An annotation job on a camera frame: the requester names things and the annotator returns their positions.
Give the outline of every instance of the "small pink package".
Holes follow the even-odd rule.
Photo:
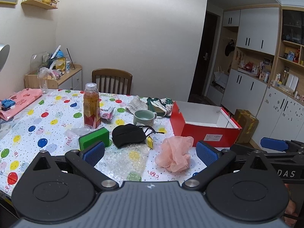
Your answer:
[[[31,88],[23,89],[18,93],[13,93],[8,99],[16,102],[15,109],[9,109],[8,111],[0,110],[0,118],[8,121],[32,102],[39,99],[41,95],[42,91],[40,89]]]
[[[162,151],[155,157],[155,163],[169,171],[177,172],[189,168],[189,149],[193,146],[193,137],[172,136],[164,139]]]

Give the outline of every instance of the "green sponge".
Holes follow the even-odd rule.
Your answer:
[[[100,128],[89,134],[83,135],[78,139],[80,150],[82,151],[86,149],[87,147],[91,146],[97,141],[102,141],[105,147],[109,147],[110,146],[109,137],[110,137],[110,132],[106,128]]]

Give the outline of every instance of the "ceramic mug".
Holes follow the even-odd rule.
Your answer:
[[[141,123],[143,125],[153,126],[156,117],[156,112],[149,110],[137,110],[134,112],[133,124],[136,125],[137,123]]]

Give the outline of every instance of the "orange juice bottle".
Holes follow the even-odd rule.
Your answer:
[[[97,128],[100,123],[99,93],[97,84],[87,83],[83,95],[83,117],[85,125],[89,128]]]

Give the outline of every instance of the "lamp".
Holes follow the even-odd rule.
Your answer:
[[[4,67],[4,64],[6,63],[7,57],[9,56],[10,46],[9,45],[3,45],[0,43],[0,72],[2,68]]]

